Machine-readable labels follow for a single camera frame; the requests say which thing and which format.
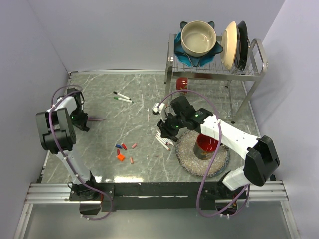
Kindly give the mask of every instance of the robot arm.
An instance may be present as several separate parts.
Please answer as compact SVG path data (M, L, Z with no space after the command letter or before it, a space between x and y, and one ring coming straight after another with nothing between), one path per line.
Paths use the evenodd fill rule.
M68 89L67 93L71 93L72 91L76 91L76 89ZM57 127L55 130L55 135L64 153L68 155L70 163L76 169L76 172L79 173L84 181L89 181L91 179L91 172L84 165L81 157L78 155L74 147L74 144L76 143L76 135L73 125L82 131L89 130L89 128L86 126L88 115L83 111L83 95L81 92L77 92L72 96L66 97L65 99L59 98L58 101L62 102L60 102L59 106L52 113L53 125ZM49 111L50 109L36 114L36 123L41 145L43 149L50 150L52 154L56 154L56 156L63 162L68 172L72 176L73 183L80 185L80 181L74 175L69 164L66 162L65 158L54 142L48 120Z
M218 124L220 124L221 143L237 152L245 160L244 166L224 175L222 183L229 190L236 190L249 183L263 186L280 165L275 146L269 137L259 138L244 133L220 119L217 120L212 112L204 108L196 111L185 96L177 97L171 101L170 105L176 113L175 116L171 113L166 115L164 104L158 106L156 103L153 107L153 114L161 115L157 126L162 138L169 138L176 142L179 129L186 127L218 140Z

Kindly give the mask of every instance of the red mug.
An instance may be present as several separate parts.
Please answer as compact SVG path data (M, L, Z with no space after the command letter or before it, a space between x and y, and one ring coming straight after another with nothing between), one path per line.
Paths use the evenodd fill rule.
M200 134L197 137L196 143L194 145L194 154L197 158L202 160L211 159L217 148L218 141L211 137Z
M188 87L188 78L187 77L179 77L177 80L176 80L176 89L177 90L184 90L184 89L187 89Z

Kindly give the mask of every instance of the small orange cube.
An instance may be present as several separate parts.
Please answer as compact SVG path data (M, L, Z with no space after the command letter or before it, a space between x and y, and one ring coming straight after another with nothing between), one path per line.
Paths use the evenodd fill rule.
M118 158L118 160L120 160L121 162L125 159L125 157L124 157L123 155L121 155L121 154L119 154L119 155L117 156L117 158Z

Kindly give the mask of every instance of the marble countertop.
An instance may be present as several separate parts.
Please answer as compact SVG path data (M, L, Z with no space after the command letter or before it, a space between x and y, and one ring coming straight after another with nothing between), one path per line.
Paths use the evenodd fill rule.
M179 164L175 149L165 150L154 138L159 116L152 115L152 106L164 97L164 75L162 74L72 74L70 84L83 87L84 111L91 117L105 118L102 122L88 122L89 132L76 130L76 150L85 165L92 171L97 182L197 182L201 178L192 176ZM176 84L172 80L171 90ZM216 104L221 117L230 115L228 89L224 82L190 80L189 89L208 96ZM245 91L240 82L230 85L234 110L240 106ZM113 91L129 96L133 104L114 100ZM212 110L204 99L197 95L186 95L191 104ZM247 106L239 121L238 129L257 135L252 113ZM121 150L126 157L123 162L116 158L115 144L124 143L128 150ZM242 166L244 161L230 151L230 162L225 172ZM217 181L223 173L208 181ZM43 183L66 183L71 177L62 162L49 155Z

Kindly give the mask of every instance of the circular trivet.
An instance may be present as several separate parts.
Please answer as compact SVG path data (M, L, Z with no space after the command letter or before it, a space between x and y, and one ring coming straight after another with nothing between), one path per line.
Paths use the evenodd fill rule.
M197 158L193 152L194 144L199 133L186 131L176 143L176 156L181 166L194 176L203 177L211 161ZM229 149L225 145L220 146L207 177L215 177L225 170L229 163Z

